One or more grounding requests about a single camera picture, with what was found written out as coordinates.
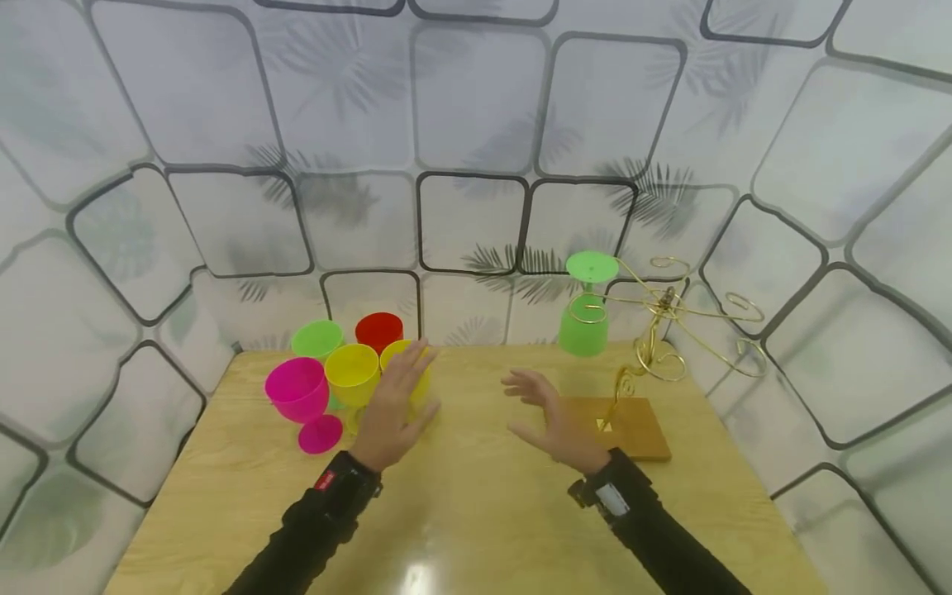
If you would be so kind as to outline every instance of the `patterned wall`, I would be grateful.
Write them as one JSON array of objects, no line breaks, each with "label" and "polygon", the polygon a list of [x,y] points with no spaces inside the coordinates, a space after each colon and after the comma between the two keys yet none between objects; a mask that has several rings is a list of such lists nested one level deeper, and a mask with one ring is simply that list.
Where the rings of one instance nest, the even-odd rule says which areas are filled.
[{"label": "patterned wall", "polygon": [[688,320],[759,380],[667,338],[832,592],[952,592],[950,17],[0,0],[0,586],[102,588],[235,349],[381,308],[551,342],[594,248],[763,308]]}]

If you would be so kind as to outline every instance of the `rounded square pattern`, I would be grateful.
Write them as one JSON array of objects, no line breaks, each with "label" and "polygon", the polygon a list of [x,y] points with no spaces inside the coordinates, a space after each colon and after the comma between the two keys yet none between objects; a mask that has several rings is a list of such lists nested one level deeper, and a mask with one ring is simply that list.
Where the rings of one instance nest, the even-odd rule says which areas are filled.
[{"label": "rounded square pattern", "polygon": [[424,268],[483,274],[515,269],[524,181],[423,175],[417,184]]}]

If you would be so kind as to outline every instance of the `red cup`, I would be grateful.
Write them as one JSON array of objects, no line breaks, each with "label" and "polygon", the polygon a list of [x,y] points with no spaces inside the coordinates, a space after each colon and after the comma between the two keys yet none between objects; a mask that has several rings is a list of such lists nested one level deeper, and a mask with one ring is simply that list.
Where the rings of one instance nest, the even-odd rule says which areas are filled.
[{"label": "red cup", "polygon": [[278,413],[298,424],[324,415],[330,399],[324,366],[309,357],[295,357],[273,369],[265,380],[265,393]]},{"label": "red cup", "polygon": [[372,347],[380,355],[388,345],[404,338],[404,323],[396,314],[374,312],[360,319],[354,336],[357,343]]}]

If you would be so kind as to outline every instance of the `table surface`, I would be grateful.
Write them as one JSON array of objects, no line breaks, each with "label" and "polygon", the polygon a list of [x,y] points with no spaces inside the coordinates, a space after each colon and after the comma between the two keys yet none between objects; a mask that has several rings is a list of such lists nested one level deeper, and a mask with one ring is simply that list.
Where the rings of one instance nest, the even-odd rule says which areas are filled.
[{"label": "table surface", "polygon": [[[289,356],[234,359],[107,594],[221,593],[316,481],[332,453],[301,453],[297,427],[261,389]],[[660,593],[598,512],[565,494],[577,475],[506,431],[509,420],[542,419],[499,384],[510,367],[529,367],[566,396],[608,396],[632,359],[628,344],[587,360],[555,346],[444,348],[431,379],[443,410],[309,593]],[[641,466],[675,518],[753,593],[825,592],[697,386],[646,378],[640,393],[673,453]]]}]

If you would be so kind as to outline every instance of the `hand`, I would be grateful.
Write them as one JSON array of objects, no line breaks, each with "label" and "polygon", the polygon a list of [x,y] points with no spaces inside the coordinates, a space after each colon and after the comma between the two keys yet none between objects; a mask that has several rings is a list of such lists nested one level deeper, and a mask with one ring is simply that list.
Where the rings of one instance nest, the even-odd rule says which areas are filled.
[{"label": "hand", "polygon": [[436,349],[428,350],[421,357],[424,349],[426,339],[421,339],[393,356],[364,411],[350,456],[375,473],[396,465],[417,443],[440,410],[440,402],[432,400],[417,419],[407,423],[410,393],[436,358]]},{"label": "hand", "polygon": [[503,384],[508,387],[507,395],[522,397],[523,403],[541,407],[545,414],[542,435],[518,423],[509,424],[509,431],[584,475],[608,465],[608,451],[599,444],[594,431],[585,431],[567,414],[559,391],[545,376],[528,369],[514,369]]}]

